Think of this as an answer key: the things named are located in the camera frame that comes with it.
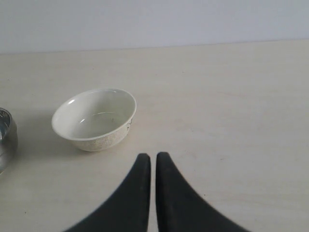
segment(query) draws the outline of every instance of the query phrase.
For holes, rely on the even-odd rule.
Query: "wooden table surface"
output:
[[[168,151],[192,187],[253,232],[309,227],[309,41],[0,56],[0,107],[18,157],[0,176],[3,232],[59,232],[96,209],[136,155]],[[119,145],[85,153],[54,134],[62,102],[93,88],[131,92]]]

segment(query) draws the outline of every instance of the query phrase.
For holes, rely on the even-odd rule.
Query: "white wall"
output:
[[[302,38],[308,0],[0,0],[0,53]]]

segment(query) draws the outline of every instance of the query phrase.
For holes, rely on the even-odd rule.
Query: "stainless steel bowl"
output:
[[[17,125],[10,112],[0,108],[0,173],[14,157],[17,146]]]

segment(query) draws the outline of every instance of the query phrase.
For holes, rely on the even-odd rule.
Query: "bowl rim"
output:
[[[9,119],[10,119],[10,124],[9,124],[9,126],[8,126],[7,131],[5,132],[5,134],[3,135],[3,137],[0,138],[0,142],[1,142],[1,141],[4,141],[4,139],[5,139],[5,138],[8,136],[8,134],[10,133],[10,131],[11,131],[11,129],[12,129],[12,120],[13,120],[13,118],[12,118],[11,113],[10,113],[8,110],[6,110],[6,109],[0,107],[0,111],[4,111],[5,113],[7,113],[8,116],[9,116]]]
[[[66,135],[64,135],[62,133],[59,133],[55,129],[55,117],[56,117],[56,114],[59,112],[60,109],[64,108],[70,101],[74,100],[77,97],[81,97],[82,95],[86,95],[86,94],[89,94],[89,93],[102,92],[102,91],[121,91],[121,92],[124,92],[124,93],[128,94],[133,99],[133,101],[134,101],[134,110],[133,110],[133,113],[131,114],[131,116],[128,118],[128,120],[125,123],[121,124],[119,127],[114,129],[113,131],[110,131],[108,133],[105,133],[105,134],[102,134],[102,135],[99,135],[99,136],[96,136],[96,137],[90,137],[90,138],[74,138],[74,137],[66,136]],[[66,100],[64,103],[62,103],[56,109],[56,111],[53,114],[53,117],[52,117],[52,128],[53,128],[54,132],[57,135],[59,135],[60,137],[62,137],[64,139],[70,140],[70,141],[91,141],[91,140],[95,140],[95,139],[100,139],[100,138],[104,138],[104,137],[106,137],[106,136],[108,136],[110,134],[115,133],[116,131],[120,130],[123,126],[128,124],[132,120],[133,116],[135,115],[136,109],[137,109],[136,99],[134,98],[134,96],[131,93],[129,93],[126,90],[123,90],[123,89],[120,89],[120,88],[96,88],[96,89],[91,89],[91,90],[79,93],[79,94],[71,97],[70,99]]]

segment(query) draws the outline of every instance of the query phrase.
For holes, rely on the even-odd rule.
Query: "white ceramic bowl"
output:
[[[134,97],[121,89],[95,89],[63,103],[52,127],[59,136],[85,151],[116,145],[129,132],[136,112]]]

